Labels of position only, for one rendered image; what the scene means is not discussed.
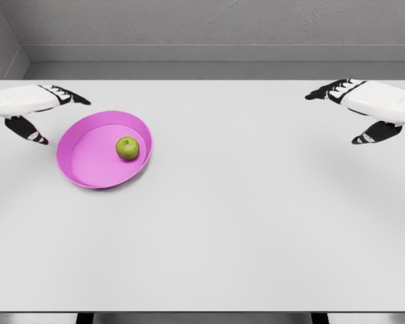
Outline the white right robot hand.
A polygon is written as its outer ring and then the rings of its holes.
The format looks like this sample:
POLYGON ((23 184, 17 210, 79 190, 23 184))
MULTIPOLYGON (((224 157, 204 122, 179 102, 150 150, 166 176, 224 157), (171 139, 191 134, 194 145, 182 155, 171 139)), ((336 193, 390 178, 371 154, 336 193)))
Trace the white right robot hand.
POLYGON ((398 135, 405 126, 405 90, 375 80, 336 80, 305 96, 330 100, 376 122, 352 139, 352 144, 375 144, 398 135))

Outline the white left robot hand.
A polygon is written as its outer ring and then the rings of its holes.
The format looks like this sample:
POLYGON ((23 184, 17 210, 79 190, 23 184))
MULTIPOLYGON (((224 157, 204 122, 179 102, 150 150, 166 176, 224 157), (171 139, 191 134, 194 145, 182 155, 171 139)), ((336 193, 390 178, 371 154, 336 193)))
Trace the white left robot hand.
POLYGON ((49 141, 25 116, 69 103, 90 105, 88 99, 56 85, 29 84, 0 90, 0 117, 5 126, 24 140, 47 146, 49 141))

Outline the green apple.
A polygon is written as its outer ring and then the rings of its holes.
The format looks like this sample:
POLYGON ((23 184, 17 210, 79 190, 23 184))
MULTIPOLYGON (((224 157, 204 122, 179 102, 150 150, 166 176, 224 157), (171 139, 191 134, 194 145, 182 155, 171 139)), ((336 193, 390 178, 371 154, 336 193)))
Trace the green apple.
POLYGON ((133 161, 139 156, 140 146, 135 138, 124 136, 115 143, 115 151, 124 161, 133 161))

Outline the pink round plate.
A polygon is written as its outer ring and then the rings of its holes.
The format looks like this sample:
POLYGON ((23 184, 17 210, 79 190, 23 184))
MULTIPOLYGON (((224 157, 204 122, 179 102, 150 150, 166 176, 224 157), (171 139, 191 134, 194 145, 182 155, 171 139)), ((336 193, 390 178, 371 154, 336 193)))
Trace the pink round plate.
POLYGON ((82 118, 63 134, 56 160, 69 181, 85 188, 110 188, 136 176, 148 162, 152 146, 151 132, 140 118, 124 111, 102 111, 82 118), (116 153, 116 142, 124 136, 139 144, 133 161, 116 153))

